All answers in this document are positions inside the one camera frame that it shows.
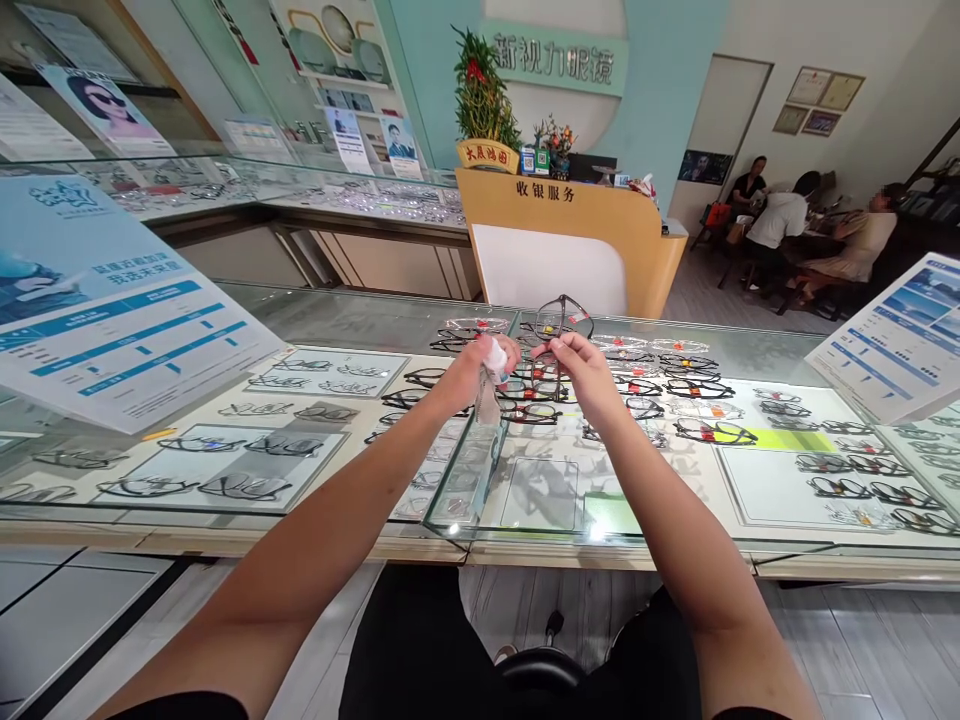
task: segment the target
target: glass display case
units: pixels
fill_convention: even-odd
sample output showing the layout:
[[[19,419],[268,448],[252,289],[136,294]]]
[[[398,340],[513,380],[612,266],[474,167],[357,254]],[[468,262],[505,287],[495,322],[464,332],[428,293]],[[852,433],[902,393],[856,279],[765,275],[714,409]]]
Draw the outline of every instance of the glass display case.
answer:
[[[221,287],[299,349],[138,438],[6,399],[0,532],[159,533],[167,551],[207,552],[245,533],[249,545],[376,442],[464,328],[539,342],[536,316],[514,308]],[[636,421],[758,573],[956,577],[960,412],[870,425],[804,363],[820,336],[591,321]],[[418,543],[432,543],[463,557],[482,547],[485,562],[649,558],[602,441],[551,373],[522,366],[499,424],[468,414],[445,426],[381,536],[405,545],[381,557],[424,559]]]

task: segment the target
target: person's hand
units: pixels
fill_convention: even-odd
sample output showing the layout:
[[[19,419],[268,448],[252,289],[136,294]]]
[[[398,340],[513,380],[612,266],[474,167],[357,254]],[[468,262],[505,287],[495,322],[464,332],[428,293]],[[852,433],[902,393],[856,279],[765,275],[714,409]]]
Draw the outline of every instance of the person's hand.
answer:
[[[17,290],[23,290],[23,292],[32,292],[52,283],[53,280],[50,278],[24,278],[23,280],[17,280],[13,286]]]
[[[563,366],[563,371],[570,376],[577,403],[583,409],[587,422],[598,432],[603,434],[613,423],[624,418],[632,421],[623,398],[617,392],[607,359],[583,335],[564,333],[530,351],[534,358],[545,353],[552,353]]]
[[[480,369],[483,359],[489,354],[493,343],[499,343],[507,353],[505,372],[512,373],[520,362],[520,346],[506,335],[481,335],[478,340],[468,343],[457,359],[454,360],[433,390],[420,403],[426,403],[438,409],[446,417],[451,417],[473,405],[480,392]]]

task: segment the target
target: eyewear model poster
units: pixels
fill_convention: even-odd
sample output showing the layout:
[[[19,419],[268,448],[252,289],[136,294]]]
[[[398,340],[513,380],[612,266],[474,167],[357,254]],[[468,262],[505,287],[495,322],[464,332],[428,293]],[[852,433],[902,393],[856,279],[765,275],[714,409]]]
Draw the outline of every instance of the eyewear model poster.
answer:
[[[0,154],[7,160],[93,160],[86,145],[0,75]]]
[[[104,73],[120,82],[140,82],[100,36],[76,15],[23,3],[17,3],[17,7],[76,67]]]
[[[104,73],[37,65],[50,87],[121,157],[176,155],[130,98]]]
[[[380,126],[383,128],[393,172],[404,180],[423,180],[410,121],[406,118],[381,117]]]
[[[74,175],[0,178],[0,378],[135,433],[285,347]]]
[[[363,146],[363,136],[360,126],[357,125],[357,116],[350,110],[339,108],[325,108],[327,123],[333,130],[333,138],[337,143],[337,151],[344,167],[349,172],[362,175],[373,175],[367,151]]]
[[[960,261],[928,253],[806,358],[884,425],[960,391]]]

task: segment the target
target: doorway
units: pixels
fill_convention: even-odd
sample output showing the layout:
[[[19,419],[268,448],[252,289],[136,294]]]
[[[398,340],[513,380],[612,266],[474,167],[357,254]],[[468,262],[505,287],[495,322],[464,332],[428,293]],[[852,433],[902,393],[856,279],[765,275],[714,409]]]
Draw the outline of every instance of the doorway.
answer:
[[[687,142],[687,150],[696,151],[692,153],[693,167],[700,164],[706,172],[696,170],[683,175],[696,177],[696,181],[677,181],[667,213],[680,220],[691,237],[700,231],[704,208],[721,199],[721,191],[732,185],[739,167],[740,146],[772,69],[770,63],[726,55],[714,55],[710,61]],[[704,156],[708,156],[707,160],[701,160]],[[723,165],[725,156],[730,159]]]

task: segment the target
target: white door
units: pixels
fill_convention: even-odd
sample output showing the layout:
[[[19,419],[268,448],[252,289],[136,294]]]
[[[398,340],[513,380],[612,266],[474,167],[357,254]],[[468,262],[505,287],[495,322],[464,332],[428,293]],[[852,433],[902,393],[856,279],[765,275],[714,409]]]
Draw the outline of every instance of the white door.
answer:
[[[749,160],[737,158],[743,136],[753,117],[754,108],[767,82],[771,65],[753,60],[714,55],[707,81],[700,96],[697,117],[690,131],[688,150],[734,156],[725,185],[732,186],[730,176],[742,175],[740,165]],[[669,217],[677,218],[696,237],[700,232],[703,209],[720,199],[722,186],[680,180],[673,191]]]

